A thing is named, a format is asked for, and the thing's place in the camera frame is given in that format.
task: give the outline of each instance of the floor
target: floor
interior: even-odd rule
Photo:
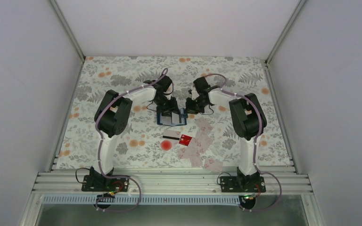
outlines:
[[[96,160],[98,133],[93,116],[105,92],[112,89],[124,92],[148,79],[155,79],[168,67],[168,76],[174,82],[173,96],[179,107],[185,107],[188,90],[199,76],[221,73],[229,78],[224,89],[241,94],[255,93],[267,118],[267,127],[258,148],[261,166],[289,165],[289,157],[280,130],[269,87],[260,60],[246,57],[141,57],[89,56],[86,57],[76,90],[70,119],[66,128],[56,168],[89,167]],[[209,84],[220,84],[222,78],[211,76]],[[214,159],[224,166],[237,166],[239,137],[235,134],[229,110],[213,106],[212,115],[189,115],[186,126],[156,125],[156,113],[147,109],[148,102],[133,106],[125,131],[118,140],[113,156],[116,168],[177,167],[189,168],[189,159],[179,159],[174,145],[164,151],[160,143],[165,129],[172,129],[194,137],[198,128],[195,120],[203,117],[212,126],[209,136],[214,139],[202,159]]]

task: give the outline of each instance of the red round object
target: red round object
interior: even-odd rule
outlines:
[[[162,149],[165,150],[165,151],[170,150],[170,148],[172,146],[171,142],[168,141],[168,140],[164,140],[160,145],[161,145]]]

